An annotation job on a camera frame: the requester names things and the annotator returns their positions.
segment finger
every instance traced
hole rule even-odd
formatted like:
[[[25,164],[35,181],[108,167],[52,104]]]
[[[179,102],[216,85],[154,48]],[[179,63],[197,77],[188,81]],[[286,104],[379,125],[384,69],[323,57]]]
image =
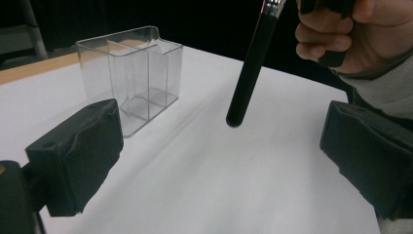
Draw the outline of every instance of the finger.
[[[307,27],[321,33],[349,33],[353,28],[353,21],[341,19],[340,14],[331,12],[326,8],[318,9],[310,14],[301,15],[299,19]]]
[[[299,43],[296,53],[301,59],[318,61],[325,54],[325,47],[322,45]]]
[[[300,43],[323,45],[326,50],[336,52],[347,51],[352,44],[352,39],[347,35],[319,33],[303,23],[298,24],[295,37]]]
[[[357,0],[353,17],[356,21],[380,25],[399,25],[413,19],[411,0]]]

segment gray sleeve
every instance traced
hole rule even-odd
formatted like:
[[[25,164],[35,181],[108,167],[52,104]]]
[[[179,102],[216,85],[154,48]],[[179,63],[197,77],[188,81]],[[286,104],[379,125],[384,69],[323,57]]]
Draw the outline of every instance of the gray sleeve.
[[[390,116],[413,120],[413,56],[374,80],[340,78],[373,107]]]

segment hand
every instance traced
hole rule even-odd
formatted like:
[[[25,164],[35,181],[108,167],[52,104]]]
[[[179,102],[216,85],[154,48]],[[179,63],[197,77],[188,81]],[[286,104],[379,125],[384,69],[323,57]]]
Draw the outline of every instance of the hand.
[[[326,50],[347,51],[342,66],[333,68],[338,72],[374,70],[413,50],[412,0],[356,0],[353,20],[318,4],[299,19],[297,55],[317,61]]]

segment transparent divider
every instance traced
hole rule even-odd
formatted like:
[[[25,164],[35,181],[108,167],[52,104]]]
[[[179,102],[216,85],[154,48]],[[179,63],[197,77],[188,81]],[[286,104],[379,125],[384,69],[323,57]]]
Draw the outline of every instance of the transparent divider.
[[[88,102],[115,98],[124,137],[178,99],[183,47],[161,39],[158,28],[141,27],[76,45]]]

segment white table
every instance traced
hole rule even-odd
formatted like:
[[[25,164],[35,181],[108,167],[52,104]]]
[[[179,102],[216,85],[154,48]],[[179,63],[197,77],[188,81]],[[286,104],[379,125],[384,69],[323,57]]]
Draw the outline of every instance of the white table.
[[[328,104],[344,92],[263,68],[244,123],[225,116],[242,62],[184,48],[180,99],[125,140],[121,159],[64,233],[379,233],[374,210],[319,149]],[[86,99],[76,63],[0,86],[0,160]]]

